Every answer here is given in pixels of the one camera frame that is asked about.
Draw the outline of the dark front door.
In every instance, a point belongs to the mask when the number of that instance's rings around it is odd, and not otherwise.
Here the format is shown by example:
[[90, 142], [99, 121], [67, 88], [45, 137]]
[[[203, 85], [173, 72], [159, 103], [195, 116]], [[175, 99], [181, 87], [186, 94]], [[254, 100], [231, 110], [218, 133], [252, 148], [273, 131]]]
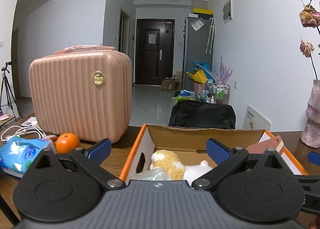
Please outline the dark front door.
[[137, 20], [135, 84], [160, 86], [172, 77], [174, 30], [172, 19]]

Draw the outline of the yellow white alpaca plush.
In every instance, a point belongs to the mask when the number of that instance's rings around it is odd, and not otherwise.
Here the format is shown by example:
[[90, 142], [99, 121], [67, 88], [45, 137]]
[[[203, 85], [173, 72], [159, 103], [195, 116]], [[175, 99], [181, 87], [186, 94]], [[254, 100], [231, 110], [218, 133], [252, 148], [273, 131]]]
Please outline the yellow white alpaca plush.
[[154, 168], [165, 169], [171, 180], [186, 180], [189, 186], [213, 169], [206, 160], [198, 165], [184, 165], [177, 154], [170, 150], [157, 150], [152, 154], [150, 169]]

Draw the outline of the yellow box on refrigerator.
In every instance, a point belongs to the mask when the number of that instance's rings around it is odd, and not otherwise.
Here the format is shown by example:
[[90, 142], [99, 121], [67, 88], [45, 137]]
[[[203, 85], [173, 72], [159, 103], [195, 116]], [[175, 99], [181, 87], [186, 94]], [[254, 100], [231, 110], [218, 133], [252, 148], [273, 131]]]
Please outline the yellow box on refrigerator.
[[213, 11], [212, 11], [212, 10], [200, 9], [200, 8], [194, 8], [194, 9], [193, 9], [193, 13], [194, 13], [194, 14], [213, 15]]

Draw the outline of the blue tissue pack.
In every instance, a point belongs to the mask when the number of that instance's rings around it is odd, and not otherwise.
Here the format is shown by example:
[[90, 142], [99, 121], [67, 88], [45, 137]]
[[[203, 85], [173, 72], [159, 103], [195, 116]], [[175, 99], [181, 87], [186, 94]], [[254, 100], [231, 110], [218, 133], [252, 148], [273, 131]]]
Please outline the blue tissue pack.
[[21, 178], [31, 166], [41, 150], [49, 148], [55, 152], [53, 143], [48, 139], [24, 139], [13, 136], [1, 147], [0, 166], [3, 172]]

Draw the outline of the grey refrigerator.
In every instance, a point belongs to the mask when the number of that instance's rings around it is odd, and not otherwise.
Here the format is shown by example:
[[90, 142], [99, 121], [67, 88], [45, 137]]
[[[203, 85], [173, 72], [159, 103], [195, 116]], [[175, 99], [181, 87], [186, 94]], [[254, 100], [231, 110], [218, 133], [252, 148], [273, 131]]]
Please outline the grey refrigerator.
[[213, 15], [198, 14], [197, 17], [187, 16], [184, 21], [184, 51], [182, 70], [182, 89], [192, 91], [193, 81], [186, 72], [194, 73], [194, 61], [207, 63], [212, 66], [213, 53], [210, 52], [211, 31]]

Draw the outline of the pink beige sponge block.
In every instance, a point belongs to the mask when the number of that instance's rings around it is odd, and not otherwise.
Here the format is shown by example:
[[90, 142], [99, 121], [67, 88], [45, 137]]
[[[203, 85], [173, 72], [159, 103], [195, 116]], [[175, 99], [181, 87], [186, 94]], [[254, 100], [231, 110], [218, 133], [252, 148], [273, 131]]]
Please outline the pink beige sponge block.
[[282, 138], [278, 135], [268, 140], [249, 145], [246, 149], [251, 154], [263, 154], [267, 149], [274, 149], [282, 155], [284, 151], [284, 143]]

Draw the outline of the white board against wall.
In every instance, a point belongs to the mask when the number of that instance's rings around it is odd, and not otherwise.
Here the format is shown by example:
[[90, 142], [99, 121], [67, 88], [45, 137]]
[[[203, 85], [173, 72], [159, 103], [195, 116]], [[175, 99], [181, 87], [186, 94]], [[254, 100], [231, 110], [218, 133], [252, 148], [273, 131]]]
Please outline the white board against wall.
[[247, 106], [242, 129], [244, 130], [270, 130], [271, 122], [251, 106]]

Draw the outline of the orange fruit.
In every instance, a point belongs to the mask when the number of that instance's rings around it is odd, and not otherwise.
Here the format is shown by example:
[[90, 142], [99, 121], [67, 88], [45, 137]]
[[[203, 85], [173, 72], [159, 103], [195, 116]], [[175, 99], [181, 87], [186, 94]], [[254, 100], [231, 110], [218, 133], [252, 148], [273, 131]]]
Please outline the orange fruit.
[[64, 133], [57, 138], [55, 146], [58, 153], [67, 154], [77, 147], [80, 147], [80, 140], [73, 133]]

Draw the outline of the black chair back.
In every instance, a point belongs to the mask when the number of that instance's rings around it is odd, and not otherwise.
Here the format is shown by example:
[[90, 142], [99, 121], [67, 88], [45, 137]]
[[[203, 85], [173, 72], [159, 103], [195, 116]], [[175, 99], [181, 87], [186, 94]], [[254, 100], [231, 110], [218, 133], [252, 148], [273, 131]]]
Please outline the black chair back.
[[181, 100], [171, 110], [168, 126], [235, 129], [236, 115], [230, 105]]

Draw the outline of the pink ribbed suitcase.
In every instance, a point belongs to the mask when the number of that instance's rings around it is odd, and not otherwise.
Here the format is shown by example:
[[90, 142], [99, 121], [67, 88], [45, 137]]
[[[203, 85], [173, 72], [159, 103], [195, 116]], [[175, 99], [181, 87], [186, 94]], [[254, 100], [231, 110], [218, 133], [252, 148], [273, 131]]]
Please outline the pink ribbed suitcase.
[[132, 61], [114, 47], [77, 46], [35, 59], [29, 86], [44, 131], [117, 142], [128, 128]]

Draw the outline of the yellow bag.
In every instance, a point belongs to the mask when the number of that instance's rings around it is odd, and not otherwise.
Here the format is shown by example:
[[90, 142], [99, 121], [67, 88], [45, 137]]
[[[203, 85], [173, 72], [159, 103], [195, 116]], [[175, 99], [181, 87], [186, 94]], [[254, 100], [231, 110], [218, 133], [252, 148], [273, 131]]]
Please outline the yellow bag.
[[202, 69], [201, 70], [196, 69], [194, 74], [190, 72], [186, 72], [186, 74], [195, 83], [204, 85], [207, 82], [207, 77]]

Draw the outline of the purple ceramic vase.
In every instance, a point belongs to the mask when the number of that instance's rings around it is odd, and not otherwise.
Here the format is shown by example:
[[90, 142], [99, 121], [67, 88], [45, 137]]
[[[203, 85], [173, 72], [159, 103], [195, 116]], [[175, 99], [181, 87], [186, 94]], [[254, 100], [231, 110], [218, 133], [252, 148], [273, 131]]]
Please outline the purple ceramic vase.
[[305, 111], [307, 117], [305, 128], [303, 129], [300, 139], [309, 147], [319, 148], [319, 127], [320, 127], [320, 94], [319, 80], [313, 81], [313, 87], [308, 106]]

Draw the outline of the red cardboard pumpkin box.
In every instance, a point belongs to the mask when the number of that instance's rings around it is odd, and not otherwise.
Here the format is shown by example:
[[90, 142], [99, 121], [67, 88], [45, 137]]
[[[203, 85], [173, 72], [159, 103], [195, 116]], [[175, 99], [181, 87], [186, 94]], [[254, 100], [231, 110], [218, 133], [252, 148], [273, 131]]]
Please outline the red cardboard pumpkin box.
[[178, 128], [144, 124], [136, 137], [119, 178], [128, 182], [131, 176], [149, 169], [151, 155], [159, 149], [175, 152], [185, 165], [198, 165], [208, 161], [210, 167], [216, 163], [207, 155], [208, 139], [214, 138], [229, 148], [247, 148], [251, 144], [273, 138], [268, 130], [222, 130], [203, 128]]

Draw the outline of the dried pink roses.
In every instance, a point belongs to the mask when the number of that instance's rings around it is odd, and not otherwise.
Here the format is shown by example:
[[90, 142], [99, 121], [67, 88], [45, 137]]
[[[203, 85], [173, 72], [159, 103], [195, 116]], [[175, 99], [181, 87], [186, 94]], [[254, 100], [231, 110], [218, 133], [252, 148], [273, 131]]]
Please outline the dried pink roses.
[[319, 8], [313, 5], [313, 0], [302, 1], [302, 10], [299, 13], [300, 24], [308, 35], [300, 39], [299, 49], [302, 55], [311, 61], [312, 70], [316, 80], [319, 79], [314, 62], [315, 55], [319, 54]]

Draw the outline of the clear plastic bag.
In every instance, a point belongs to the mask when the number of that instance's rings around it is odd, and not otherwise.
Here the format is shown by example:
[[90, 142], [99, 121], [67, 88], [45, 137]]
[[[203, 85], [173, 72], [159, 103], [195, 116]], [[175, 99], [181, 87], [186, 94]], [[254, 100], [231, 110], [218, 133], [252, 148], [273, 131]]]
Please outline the clear plastic bag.
[[164, 168], [153, 168], [145, 172], [137, 173], [129, 178], [129, 180], [144, 181], [170, 181], [171, 177]]

